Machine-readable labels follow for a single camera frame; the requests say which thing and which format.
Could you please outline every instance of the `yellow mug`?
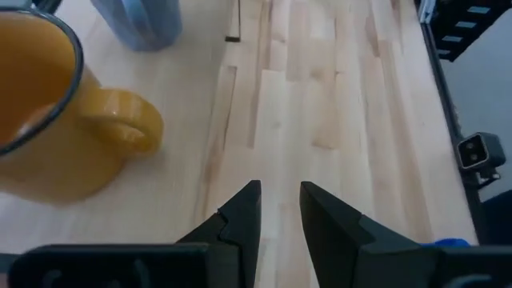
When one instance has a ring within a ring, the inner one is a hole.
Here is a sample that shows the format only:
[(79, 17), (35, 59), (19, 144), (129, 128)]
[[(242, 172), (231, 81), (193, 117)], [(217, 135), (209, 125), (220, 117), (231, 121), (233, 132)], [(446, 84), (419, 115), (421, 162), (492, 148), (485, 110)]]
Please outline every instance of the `yellow mug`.
[(0, 191), (68, 203), (155, 152), (163, 121), (140, 96), (100, 87), (53, 15), (0, 8)]

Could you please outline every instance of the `light wood surface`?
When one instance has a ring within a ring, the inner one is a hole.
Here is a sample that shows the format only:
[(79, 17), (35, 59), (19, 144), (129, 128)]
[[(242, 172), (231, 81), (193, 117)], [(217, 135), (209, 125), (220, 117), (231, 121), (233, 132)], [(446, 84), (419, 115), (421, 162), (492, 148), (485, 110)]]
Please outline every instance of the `light wood surface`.
[(416, 241), (476, 242), (413, 0), (324, 1), (242, 0), (242, 43), (228, 44), (218, 85), (214, 1), (182, 1), (184, 35), (156, 54), (128, 51), (88, 2), (64, 1), (92, 71), (160, 109), (164, 144), (75, 206), (2, 195), (0, 250), (172, 242), (251, 179), (263, 188), (259, 287), (318, 285), (302, 180)]

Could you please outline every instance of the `wood grain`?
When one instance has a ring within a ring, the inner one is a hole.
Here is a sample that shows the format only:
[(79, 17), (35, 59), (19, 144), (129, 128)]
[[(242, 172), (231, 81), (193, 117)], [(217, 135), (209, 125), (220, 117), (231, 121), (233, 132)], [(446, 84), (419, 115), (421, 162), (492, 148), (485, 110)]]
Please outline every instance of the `wood grain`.
[(183, 1), (180, 42), (156, 54), (124, 48), (88, 2), (64, 2), (102, 82), (160, 109), (163, 148), (75, 206), (1, 195), (0, 250), (172, 242), (251, 179), (263, 188), (259, 287), (318, 286), (304, 180), (413, 240), (476, 242), (413, 0), (242, 0), (242, 42), (220, 74), (213, 2)]

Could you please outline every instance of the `mug rim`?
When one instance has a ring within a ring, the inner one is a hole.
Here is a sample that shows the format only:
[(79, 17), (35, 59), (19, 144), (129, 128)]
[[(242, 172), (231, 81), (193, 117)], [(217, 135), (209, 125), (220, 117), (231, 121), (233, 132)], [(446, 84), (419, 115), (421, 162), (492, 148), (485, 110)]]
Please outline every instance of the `mug rim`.
[(32, 126), (22, 136), (16, 138), (13, 141), (10, 141), (9, 143), (5, 144), (4, 146), (0, 146), (0, 157), (5, 154), (8, 154), (9, 152), (12, 152), (13, 150), (16, 150), (20, 146), (23, 146), (23, 144), (27, 143), (33, 137), (37, 136), (45, 128), (47, 128), (53, 121), (55, 121), (55, 119), (57, 119), (57, 117), (64, 111), (67, 104), (73, 98), (74, 92), (76, 92), (78, 85), (80, 84), (80, 80), (82, 79), (82, 73), (83, 73), (83, 67), (84, 67), (82, 44), (80, 43), (80, 40), (78, 39), (78, 36), (76, 35), (76, 33), (71, 29), (71, 27), (69, 27), (67, 24), (65, 24), (63, 20), (57, 18), (56, 16), (53, 16), (52, 14), (48, 14), (48, 13), (41, 12), (41, 11), (31, 9), (31, 8), (27, 9), (27, 8), (19, 8), (19, 7), (0, 6), (0, 13), (2, 13), (2, 12), (28, 14), (30, 16), (38, 17), (40, 19), (46, 20), (46, 21), (54, 24), (71, 41), (71, 45), (73, 46), (73, 50), (74, 50), (75, 65), (74, 65), (74, 71), (73, 71), (73, 78), (71, 79), (71, 83), (70, 83), (67, 91), (65, 92), (64, 97), (61, 98), (57, 102), (57, 105), (55, 105), (55, 107), (52, 109), (52, 111), (49, 112), (48, 115), (46, 115), (43, 120), (39, 121), (36, 125)]

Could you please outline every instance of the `blue-gray container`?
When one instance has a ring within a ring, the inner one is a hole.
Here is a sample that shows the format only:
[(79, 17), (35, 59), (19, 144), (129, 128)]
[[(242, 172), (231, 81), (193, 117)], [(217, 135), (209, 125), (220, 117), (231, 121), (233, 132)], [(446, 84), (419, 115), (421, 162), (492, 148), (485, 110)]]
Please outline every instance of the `blue-gray container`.
[(182, 32), (179, 0), (91, 0), (119, 40), (135, 51), (157, 51)]

